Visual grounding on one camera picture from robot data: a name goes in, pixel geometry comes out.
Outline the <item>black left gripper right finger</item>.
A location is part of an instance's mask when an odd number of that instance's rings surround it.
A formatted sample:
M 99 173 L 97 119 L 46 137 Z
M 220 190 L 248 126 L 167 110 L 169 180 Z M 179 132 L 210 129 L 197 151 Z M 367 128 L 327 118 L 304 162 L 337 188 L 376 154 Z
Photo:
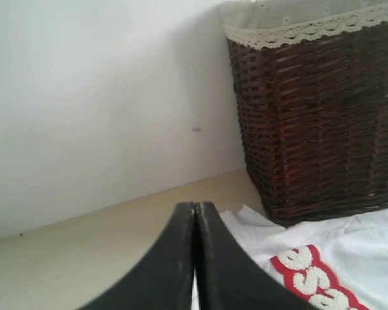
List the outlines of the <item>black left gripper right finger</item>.
M 214 204 L 195 203 L 194 266 L 200 309 L 313 309 L 235 241 Z

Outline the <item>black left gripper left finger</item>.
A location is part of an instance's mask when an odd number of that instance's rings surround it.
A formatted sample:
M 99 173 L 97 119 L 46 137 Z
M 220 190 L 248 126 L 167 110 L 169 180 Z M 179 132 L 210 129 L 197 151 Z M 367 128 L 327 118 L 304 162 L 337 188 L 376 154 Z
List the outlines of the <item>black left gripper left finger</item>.
M 178 203 L 148 252 L 119 281 L 82 309 L 190 309 L 194 228 L 194 204 Z

